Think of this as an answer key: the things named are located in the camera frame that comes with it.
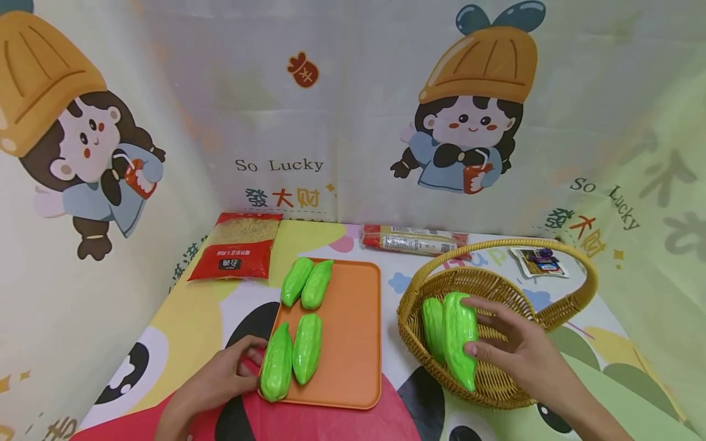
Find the blue shirt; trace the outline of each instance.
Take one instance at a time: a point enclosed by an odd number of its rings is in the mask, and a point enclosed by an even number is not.
[[[462,162],[455,162],[449,167],[434,165],[434,153],[436,153],[438,146],[439,142],[424,132],[416,132],[409,139],[409,149],[422,167],[417,183],[425,188],[463,193],[463,169],[466,166]],[[500,157],[498,149],[490,147],[488,150],[490,151],[488,163],[492,165],[492,168],[481,180],[481,185],[484,188],[492,186],[503,171],[503,159]]]
[[[157,183],[162,179],[164,166],[152,153],[132,144],[120,144],[130,159],[141,159],[144,162],[143,175],[149,181]],[[111,204],[103,194],[99,182],[80,183],[67,188],[62,196],[67,214],[97,221],[115,221],[121,233],[129,237],[135,230],[140,214],[145,206],[145,200],[121,179],[120,205]]]

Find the toy vegetable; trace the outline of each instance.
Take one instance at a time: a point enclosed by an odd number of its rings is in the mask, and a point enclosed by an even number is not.
[[[317,309],[323,302],[328,281],[331,280],[333,260],[319,262],[311,271],[301,293],[301,305],[304,309]]]
[[[260,392],[270,403],[289,393],[292,381],[292,338],[289,323],[282,323],[270,338],[260,371]]]
[[[421,322],[429,353],[443,365],[443,309],[437,298],[428,298],[421,305]]]
[[[298,258],[292,268],[287,273],[282,282],[282,292],[280,298],[286,306],[292,307],[301,295],[306,279],[313,269],[313,261],[310,258]]]
[[[453,377],[473,392],[477,362],[466,355],[463,345],[478,340],[478,324],[475,308],[461,305],[464,297],[469,295],[454,291],[443,301],[444,356]]]
[[[294,377],[300,385],[309,382],[316,372],[320,355],[321,318],[313,313],[305,314],[299,320],[292,358]]]

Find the orange hat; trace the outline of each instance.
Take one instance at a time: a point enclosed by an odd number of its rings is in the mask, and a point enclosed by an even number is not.
[[[0,150],[25,156],[72,99],[108,90],[98,69],[49,23],[0,16]]]
[[[537,46],[524,30],[492,26],[456,42],[431,72],[419,103],[460,95],[525,102],[537,69]]]

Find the basket handle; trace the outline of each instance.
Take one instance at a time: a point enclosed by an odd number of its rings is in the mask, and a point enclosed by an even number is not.
[[[473,243],[472,245],[456,248],[455,250],[437,256],[433,260],[427,262],[413,276],[412,281],[409,283],[409,287],[413,288],[415,291],[418,291],[421,288],[421,284],[424,283],[424,280],[426,280],[431,272],[437,267],[443,265],[444,262],[456,259],[466,254],[470,255],[473,251],[506,246],[533,246],[538,248],[550,248],[552,250],[570,255],[581,262],[586,269],[586,280],[581,286],[578,287],[578,289],[576,289],[576,291],[566,295],[561,300],[552,303],[550,306],[547,306],[545,309],[537,313],[537,322],[547,332],[560,327],[579,311],[588,306],[593,299],[593,296],[596,294],[596,290],[598,288],[598,271],[588,256],[586,256],[582,251],[579,251],[578,249],[564,243],[550,241],[548,239],[535,238],[497,239],[495,241],[478,242]]]

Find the tablecloth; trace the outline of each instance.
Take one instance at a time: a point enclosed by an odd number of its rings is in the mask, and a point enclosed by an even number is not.
[[[578,439],[565,421],[541,403],[513,411],[485,409],[439,386],[407,351],[397,331],[400,297],[429,257],[363,249],[359,230],[358,225],[283,221],[268,281],[187,282],[196,254],[74,440],[151,440],[172,393],[216,351],[247,334],[270,336],[282,280],[301,255],[368,261],[380,267],[383,390],[379,403],[369,411],[353,411],[270,404],[249,394],[197,417],[191,441]],[[469,242],[495,238],[502,236],[471,234]],[[566,255],[560,259],[568,279],[524,278],[507,248],[483,250],[471,260],[454,260],[445,266],[470,265],[502,274],[541,310],[573,292],[585,278],[573,259]],[[654,375],[599,294],[588,308],[550,334],[567,362],[636,440],[699,440],[669,388]]]

